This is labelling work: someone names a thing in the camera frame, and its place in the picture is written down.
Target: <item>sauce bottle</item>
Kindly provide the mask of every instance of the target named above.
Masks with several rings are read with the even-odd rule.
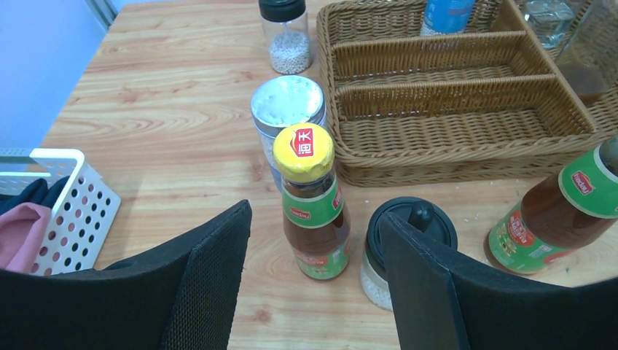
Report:
[[[532,274],[595,241],[618,219],[618,136],[530,189],[489,232],[485,253]]]
[[[313,123],[293,124],[275,138],[281,172],[283,231],[300,270],[312,279],[339,276],[349,261],[350,214],[332,168],[334,144]]]

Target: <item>bottle label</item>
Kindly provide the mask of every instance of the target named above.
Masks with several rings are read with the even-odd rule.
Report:
[[[551,246],[526,227],[521,216],[521,201],[489,232],[489,250],[500,264],[511,271],[529,274],[545,268],[559,257],[573,252]]]
[[[466,27],[474,0],[429,0],[425,24],[440,33],[456,33]]]
[[[332,279],[339,275],[350,260],[350,239],[339,246],[333,253],[324,256],[312,256],[295,251],[296,262],[302,272],[312,279]]]
[[[558,177],[560,191],[578,210],[601,219],[618,218],[618,176],[601,162],[600,147],[567,165]]]
[[[296,226],[321,228],[336,219],[343,209],[343,196],[337,177],[332,186],[315,198],[299,198],[283,187],[283,212]]]

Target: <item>green label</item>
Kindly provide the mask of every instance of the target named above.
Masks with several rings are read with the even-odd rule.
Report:
[[[321,228],[336,219],[343,208],[343,196],[337,177],[332,186],[315,198],[299,198],[283,188],[283,211],[301,228]]]
[[[573,251],[551,246],[532,234],[522,220],[521,202],[491,229],[488,240],[492,255],[521,274],[538,272]]]
[[[601,162],[599,147],[566,166],[558,184],[567,201],[578,210],[591,217],[618,218],[618,176]]]
[[[295,251],[298,267],[313,279],[332,279],[339,275],[350,260],[350,239],[339,246],[333,253],[324,256],[307,255]]]

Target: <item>yellow cap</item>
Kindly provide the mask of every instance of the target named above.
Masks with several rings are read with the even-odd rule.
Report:
[[[335,158],[328,131],[310,122],[283,129],[275,138],[273,155],[281,176],[298,183],[312,182],[326,175]]]

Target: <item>blue can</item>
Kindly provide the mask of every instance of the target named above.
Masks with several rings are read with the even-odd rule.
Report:
[[[474,0],[429,0],[421,36],[464,32]]]

